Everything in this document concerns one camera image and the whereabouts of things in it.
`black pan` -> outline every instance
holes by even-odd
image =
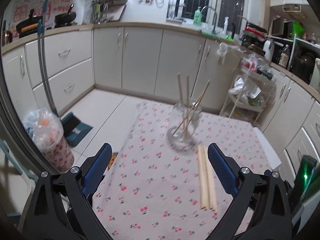
[[[22,28],[38,23],[39,20],[42,20],[42,16],[33,16],[34,11],[34,9],[31,9],[29,18],[17,24],[16,30],[18,33],[21,33]]]
[[[71,12],[72,8],[73,8],[73,4],[71,4],[67,13],[61,13],[56,15],[54,18],[54,23],[56,25],[62,25],[62,24],[73,22],[76,19],[76,13]]]

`metal screw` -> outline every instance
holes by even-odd
[[[48,172],[47,171],[44,171],[41,173],[41,177],[45,178],[46,176],[48,176]]]
[[[77,173],[79,171],[79,168],[78,167],[72,167],[70,169],[71,173]]]
[[[241,168],[241,172],[244,174],[248,174],[250,172],[250,170],[247,167],[243,167],[243,168]]]
[[[274,177],[274,178],[279,178],[279,173],[276,172],[276,171],[274,171],[274,172],[272,173],[272,177]]]

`tablecloth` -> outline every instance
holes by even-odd
[[[215,142],[239,166],[263,174],[268,160],[248,122],[203,113],[194,144],[166,136],[172,106],[143,103],[124,147],[93,196],[92,208],[114,239],[206,239],[232,201],[214,173],[217,210],[200,209],[198,144]],[[245,231],[248,209],[237,233]]]

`wooden countertop edge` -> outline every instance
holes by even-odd
[[[199,30],[189,29],[182,26],[176,26],[171,24],[159,24],[159,23],[151,23],[151,22],[109,22],[109,23],[103,23],[103,24],[88,24],[88,25],[74,25],[74,26],[68,26],[68,27],[61,27],[56,29],[47,30],[44,32],[44,36],[51,36],[56,35],[60,33],[66,33],[66,32],[73,32],[73,31],[84,31],[84,30],[92,30],[96,28],[105,28],[105,27],[146,27],[146,28],[155,28],[155,29],[165,29],[165,30],[171,30],[171,31],[177,31],[182,33],[187,33],[191,35],[196,35],[199,37],[204,37],[210,40],[215,40],[212,37],[205,36],[201,33]],[[18,39],[4,47],[1,48],[1,53],[4,54],[6,52],[9,52],[10,50],[19,47],[21,45],[24,45],[28,42],[35,41],[37,39],[37,34],[31,34],[26,37],[23,37],[21,39]],[[226,41],[225,39],[217,39],[218,41],[223,41],[225,43],[231,44],[231,45],[237,45],[236,43],[232,41]],[[290,79],[292,79],[294,82],[296,82],[298,85],[300,85],[304,90],[306,90],[311,96],[313,96],[319,103],[320,103],[320,94],[313,89],[310,85],[305,83],[303,80],[286,70],[285,68],[271,62],[271,67],[274,69],[282,72],[286,76],[288,76]]]

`white tile floor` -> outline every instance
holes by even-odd
[[[137,104],[146,99],[92,90],[66,113],[73,112],[81,122],[93,127],[72,149],[74,164],[81,166],[87,157],[94,156],[104,143],[119,152],[137,116]]]

